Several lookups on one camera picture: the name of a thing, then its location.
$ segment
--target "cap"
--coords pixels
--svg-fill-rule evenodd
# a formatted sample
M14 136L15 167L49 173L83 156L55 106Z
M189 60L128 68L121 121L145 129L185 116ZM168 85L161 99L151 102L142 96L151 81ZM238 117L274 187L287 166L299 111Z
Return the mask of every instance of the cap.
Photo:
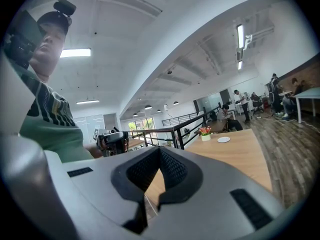
M59 11L47 12L46 14L42 15L37 21L38 24L43 24L43 23L57 24L63 29L65 35L67 35L69 30L69 22L71 21L69 21L67 17Z

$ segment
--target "brick wall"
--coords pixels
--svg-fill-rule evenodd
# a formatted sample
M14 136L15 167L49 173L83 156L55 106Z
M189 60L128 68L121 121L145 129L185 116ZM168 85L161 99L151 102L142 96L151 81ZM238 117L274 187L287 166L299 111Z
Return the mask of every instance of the brick wall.
M295 91L292 85L292 78L296 78L299 83L305 81L303 90L308 90L314 87L320 87L320 54L311 58L306 63L290 71L289 73L279 77L279 84L283 86L283 91ZM320 100L315 99L315 109L317 114L320 114ZM310 99L303 99L301 110L312 112L312 104Z

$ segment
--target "green t-shirt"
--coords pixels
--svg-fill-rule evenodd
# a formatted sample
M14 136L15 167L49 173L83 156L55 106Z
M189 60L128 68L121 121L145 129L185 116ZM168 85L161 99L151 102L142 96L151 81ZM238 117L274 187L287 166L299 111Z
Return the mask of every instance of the green t-shirt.
M43 150L56 152L62 163L93 159L83 147L84 137L73 121L68 101L41 82L31 66L12 66L35 95L20 134L36 141Z

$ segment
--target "white plate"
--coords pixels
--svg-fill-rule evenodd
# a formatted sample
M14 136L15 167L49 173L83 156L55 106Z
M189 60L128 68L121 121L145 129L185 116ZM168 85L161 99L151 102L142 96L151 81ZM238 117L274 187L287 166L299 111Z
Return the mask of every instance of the white plate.
M218 138L218 142L220 143L225 143L225 142L228 142L230 141L230 138L229 137L221 137L221 138Z

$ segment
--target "man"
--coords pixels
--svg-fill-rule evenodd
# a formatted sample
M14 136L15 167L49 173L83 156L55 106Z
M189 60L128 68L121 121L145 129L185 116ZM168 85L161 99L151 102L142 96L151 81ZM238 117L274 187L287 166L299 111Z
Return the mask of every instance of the man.
M248 101L246 100L246 97L239 92L238 90L234 90L234 94L239 96L239 100L237 100L235 103L241 103L243 108L243 113L245 115L245 123L250 122L249 114L248 114Z
M298 84L298 80L294 77L292 78L292 84L295 87L294 93L291 95L286 95L282 99L282 104L284 108L284 116L283 119L289 119L290 115L297 110L297 101L295 95L300 94L303 92L303 85Z
M255 114L258 110L264 112L264 110L262 108L260 108L263 103L261 102L260 97L257 96L255 92L252 93L250 98L252 100L252 104L254 107L253 114Z
M269 83L269 90L273 93L274 101L273 101L273 108L275 110L275 114L278 116L282 116L284 113L281 112L281 101L279 97L279 89L282 86L279 85L279 80L277 75L274 73Z
M239 121L230 119L231 115L228 114L228 109L229 109L229 106L227 104L223 104L222 109L219 110L216 118L218 120L228 119L228 128L229 129L232 129L234 127L237 131L242 131L243 128L242 128L241 124L239 123Z
M35 95L20 134L36 141L44 150L56 152L63 163L101 157L97 145L83 147L83 134L73 121L69 103L47 85L63 50L69 22L57 11L44 14L37 22L46 34L34 50L28 69L13 64Z

